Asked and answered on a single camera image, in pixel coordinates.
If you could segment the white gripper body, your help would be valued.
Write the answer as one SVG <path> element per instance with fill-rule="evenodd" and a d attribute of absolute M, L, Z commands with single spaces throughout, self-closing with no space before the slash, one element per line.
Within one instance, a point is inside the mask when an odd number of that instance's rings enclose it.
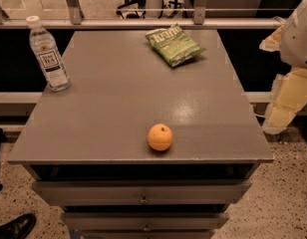
<path fill-rule="evenodd" d="M 302 0 L 286 20 L 280 40 L 281 60 L 307 69 L 307 0 Z"/>

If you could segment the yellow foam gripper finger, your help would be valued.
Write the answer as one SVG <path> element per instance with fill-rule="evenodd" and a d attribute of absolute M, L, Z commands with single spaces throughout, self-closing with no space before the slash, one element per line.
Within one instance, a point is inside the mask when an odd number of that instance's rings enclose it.
<path fill-rule="evenodd" d="M 266 52 L 279 52 L 282 30 L 283 27 L 277 28 L 260 43 L 259 49 Z"/>
<path fill-rule="evenodd" d="M 273 81 L 270 103 L 265 111 L 262 129 L 279 134 L 307 105 L 307 69 L 293 68 L 286 76 L 277 75 Z"/>

